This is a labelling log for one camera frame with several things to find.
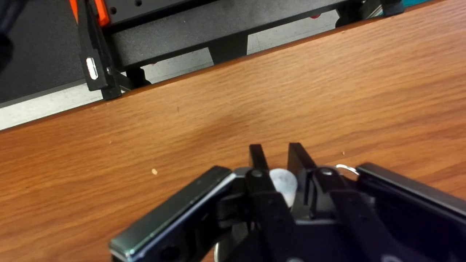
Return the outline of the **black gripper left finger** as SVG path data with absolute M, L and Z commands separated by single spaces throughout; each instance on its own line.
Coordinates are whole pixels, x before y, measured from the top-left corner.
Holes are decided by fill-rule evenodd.
M 250 170 L 246 173 L 246 191 L 250 214 L 268 262 L 291 262 L 294 220 L 269 178 L 269 167 L 260 144 L 249 146 Z

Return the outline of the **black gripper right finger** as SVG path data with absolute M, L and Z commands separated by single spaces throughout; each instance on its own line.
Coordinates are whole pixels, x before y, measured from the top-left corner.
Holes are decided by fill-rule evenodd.
M 300 143 L 288 144 L 288 167 L 303 183 L 300 199 L 314 220 L 333 218 L 354 262 L 403 262 L 386 226 L 333 167 L 317 166 Z

